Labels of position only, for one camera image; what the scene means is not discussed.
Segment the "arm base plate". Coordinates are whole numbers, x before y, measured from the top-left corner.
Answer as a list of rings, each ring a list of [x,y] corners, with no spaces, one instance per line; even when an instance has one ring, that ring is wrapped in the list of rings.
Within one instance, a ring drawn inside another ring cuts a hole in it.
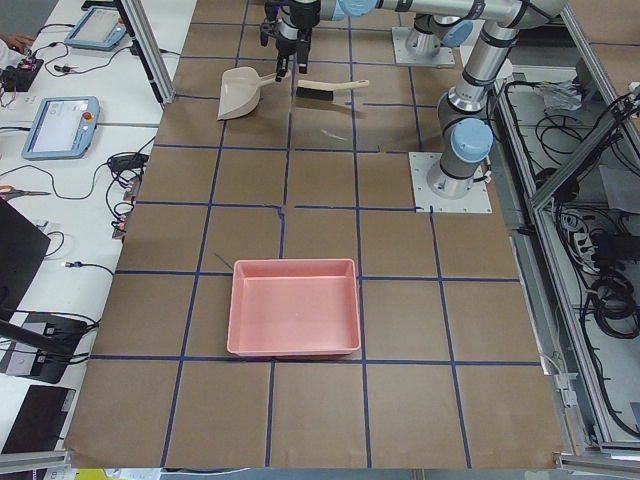
[[[453,49],[445,47],[433,34],[410,27],[391,29],[395,63],[406,67],[453,68]]]
[[[458,180],[441,169],[438,152],[408,154],[415,209],[419,213],[491,214],[482,166],[473,176]]]

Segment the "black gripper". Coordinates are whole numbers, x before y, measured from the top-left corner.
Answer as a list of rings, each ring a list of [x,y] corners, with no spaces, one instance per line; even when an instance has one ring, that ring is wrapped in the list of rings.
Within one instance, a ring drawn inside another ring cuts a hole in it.
[[[261,46],[266,47],[270,39],[275,41],[277,49],[275,81],[282,82],[289,77],[289,59],[296,53],[296,28],[283,19],[265,19],[260,25]]]
[[[305,28],[298,30],[296,56],[299,74],[308,73],[308,61],[311,50],[311,38],[313,28]]]

